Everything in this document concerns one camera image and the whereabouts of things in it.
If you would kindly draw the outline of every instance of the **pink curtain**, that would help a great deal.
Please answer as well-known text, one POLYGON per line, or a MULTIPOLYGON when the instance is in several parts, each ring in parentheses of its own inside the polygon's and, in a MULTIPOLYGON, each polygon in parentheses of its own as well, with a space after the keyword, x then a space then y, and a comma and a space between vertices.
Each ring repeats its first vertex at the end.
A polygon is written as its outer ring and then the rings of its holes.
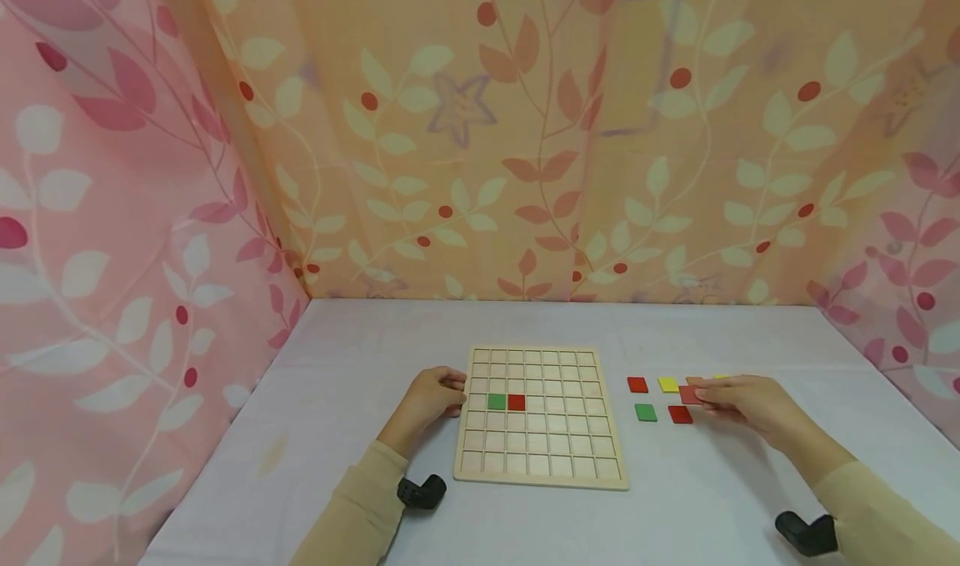
POLYGON ((306 297, 163 4, 0 44, 0 562, 134 564, 306 297))

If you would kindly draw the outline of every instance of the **white table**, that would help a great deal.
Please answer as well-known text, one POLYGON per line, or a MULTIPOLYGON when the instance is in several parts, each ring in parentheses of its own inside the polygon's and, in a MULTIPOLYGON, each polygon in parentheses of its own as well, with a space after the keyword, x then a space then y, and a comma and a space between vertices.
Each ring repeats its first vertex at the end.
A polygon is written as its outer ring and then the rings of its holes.
MULTIPOLYGON (((424 366, 466 368, 480 343, 595 347, 629 491, 453 479, 457 423, 437 426, 409 478, 447 480, 409 514, 389 566, 808 563, 773 519, 823 513, 781 454, 743 428, 664 420, 626 377, 762 373, 924 514, 960 538, 960 453, 813 308, 488 302, 311 302, 213 458, 153 540, 145 566, 286 564, 350 463, 424 366), (662 421, 640 423, 633 404, 662 421), (276 467, 265 453, 286 435, 276 467)), ((841 564, 839 556, 817 564, 841 564)))

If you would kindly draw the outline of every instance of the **finger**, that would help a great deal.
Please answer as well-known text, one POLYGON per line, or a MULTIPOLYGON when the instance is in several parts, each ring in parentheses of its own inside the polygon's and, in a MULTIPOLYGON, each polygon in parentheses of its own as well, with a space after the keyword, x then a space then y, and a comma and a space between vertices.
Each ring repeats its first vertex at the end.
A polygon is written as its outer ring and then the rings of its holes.
POLYGON ((443 401, 447 402, 449 406, 462 406, 467 402, 467 395, 463 391, 458 391, 456 389, 444 389, 443 401))
POLYGON ((701 401, 715 403, 723 408, 732 408, 742 395, 742 388, 738 387, 706 387, 697 388, 695 394, 701 401))
POLYGON ((461 372, 460 370, 454 370, 449 368, 449 366, 437 366, 436 368, 430 368, 428 372, 437 380, 443 381, 445 378, 450 381, 467 381, 467 373, 461 372))

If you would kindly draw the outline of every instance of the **sleeve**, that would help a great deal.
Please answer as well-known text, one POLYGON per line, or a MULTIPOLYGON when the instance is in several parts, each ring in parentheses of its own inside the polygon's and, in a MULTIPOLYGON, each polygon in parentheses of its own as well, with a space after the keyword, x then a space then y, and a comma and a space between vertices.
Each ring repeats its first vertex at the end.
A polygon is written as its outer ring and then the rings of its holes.
POLYGON ((960 564, 960 544, 863 463, 844 464, 813 491, 833 516, 840 553, 852 566, 960 564))
POLYGON ((407 460, 379 441, 350 466, 290 566, 375 566, 403 515, 397 485, 407 460))

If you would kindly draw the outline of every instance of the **right hand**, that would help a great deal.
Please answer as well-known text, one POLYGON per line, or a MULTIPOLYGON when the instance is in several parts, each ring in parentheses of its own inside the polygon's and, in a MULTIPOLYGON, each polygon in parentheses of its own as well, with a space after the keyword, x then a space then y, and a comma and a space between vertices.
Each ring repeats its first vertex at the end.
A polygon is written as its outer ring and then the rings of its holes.
POLYGON ((798 438, 820 431, 772 378, 705 378, 694 387, 708 414, 752 428, 781 452, 788 453, 798 438))

